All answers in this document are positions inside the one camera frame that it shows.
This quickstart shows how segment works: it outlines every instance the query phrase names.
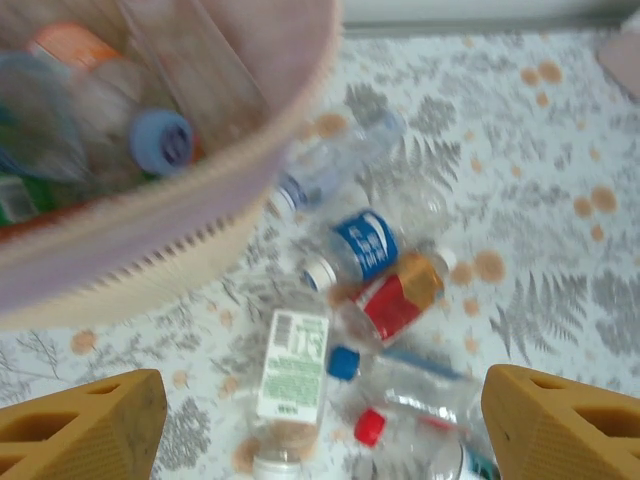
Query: red bottle cap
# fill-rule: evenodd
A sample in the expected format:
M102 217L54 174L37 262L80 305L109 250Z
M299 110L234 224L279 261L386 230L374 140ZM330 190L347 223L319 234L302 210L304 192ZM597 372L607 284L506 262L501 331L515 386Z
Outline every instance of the red bottle cap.
M356 440L367 447L375 447L382 436L386 423L387 420L382 415L373 408L367 408L356 422L353 435Z

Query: yellow plastic block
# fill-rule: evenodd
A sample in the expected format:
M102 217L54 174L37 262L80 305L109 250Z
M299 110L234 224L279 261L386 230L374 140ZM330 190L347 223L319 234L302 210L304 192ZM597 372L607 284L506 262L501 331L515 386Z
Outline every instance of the yellow plastic block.
M157 370L0 409L0 480L148 480L166 416Z
M640 399L494 365L482 413L505 480L640 479Z

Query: plastic basket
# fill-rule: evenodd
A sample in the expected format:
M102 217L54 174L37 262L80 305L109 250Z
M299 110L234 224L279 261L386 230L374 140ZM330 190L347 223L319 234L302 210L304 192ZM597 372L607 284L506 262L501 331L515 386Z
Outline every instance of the plastic basket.
M114 0L57 1L122 49ZM0 328L121 321L222 274L246 247L287 145L330 73L338 0L203 0L256 79L267 125L171 180L146 185L3 238Z

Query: floral tablecloth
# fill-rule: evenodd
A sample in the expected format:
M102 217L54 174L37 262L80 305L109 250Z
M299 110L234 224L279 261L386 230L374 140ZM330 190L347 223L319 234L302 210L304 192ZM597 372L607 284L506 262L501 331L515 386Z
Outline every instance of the floral tablecloth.
M345 41L325 105L344 105L344 119L389 105L410 129L339 205L428 178L448 201L440 241L460 260L407 348L479 377L513 362L640 395L640 109L594 60L610 34ZM341 116L317 118L301 141ZM169 414L154 478L242 478L252 444L238 379L261 360L271 306L313 300L286 274L317 228L265 216L233 271L161 311L0 335L0 402L158 368ZM308 477L350 478L358 401L331 383Z

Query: basket rim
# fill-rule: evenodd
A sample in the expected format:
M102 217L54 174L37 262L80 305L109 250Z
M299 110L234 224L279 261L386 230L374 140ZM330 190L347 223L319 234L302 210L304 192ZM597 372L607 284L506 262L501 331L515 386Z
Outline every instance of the basket rim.
M126 198L126 209L118 205L120 202L114 204L113 197L107 197L96 202L95 207L77 212L56 224L35 227L8 239L0 245L0 267L16 267L24 260L33 260L51 252L52 248L129 223L149 209L177 201L188 192L202 191L216 179L251 168L256 163L255 152L258 148L260 151L273 152L289 141L326 82L342 40L342 4L340 0L324 1L330 2L330 30L327 42L318 55L318 62L309 74L309 82L295 100L267 125L245 141L216 153L215 162L200 162L191 167L187 174L172 178L171 181L161 180L122 195L121 198Z

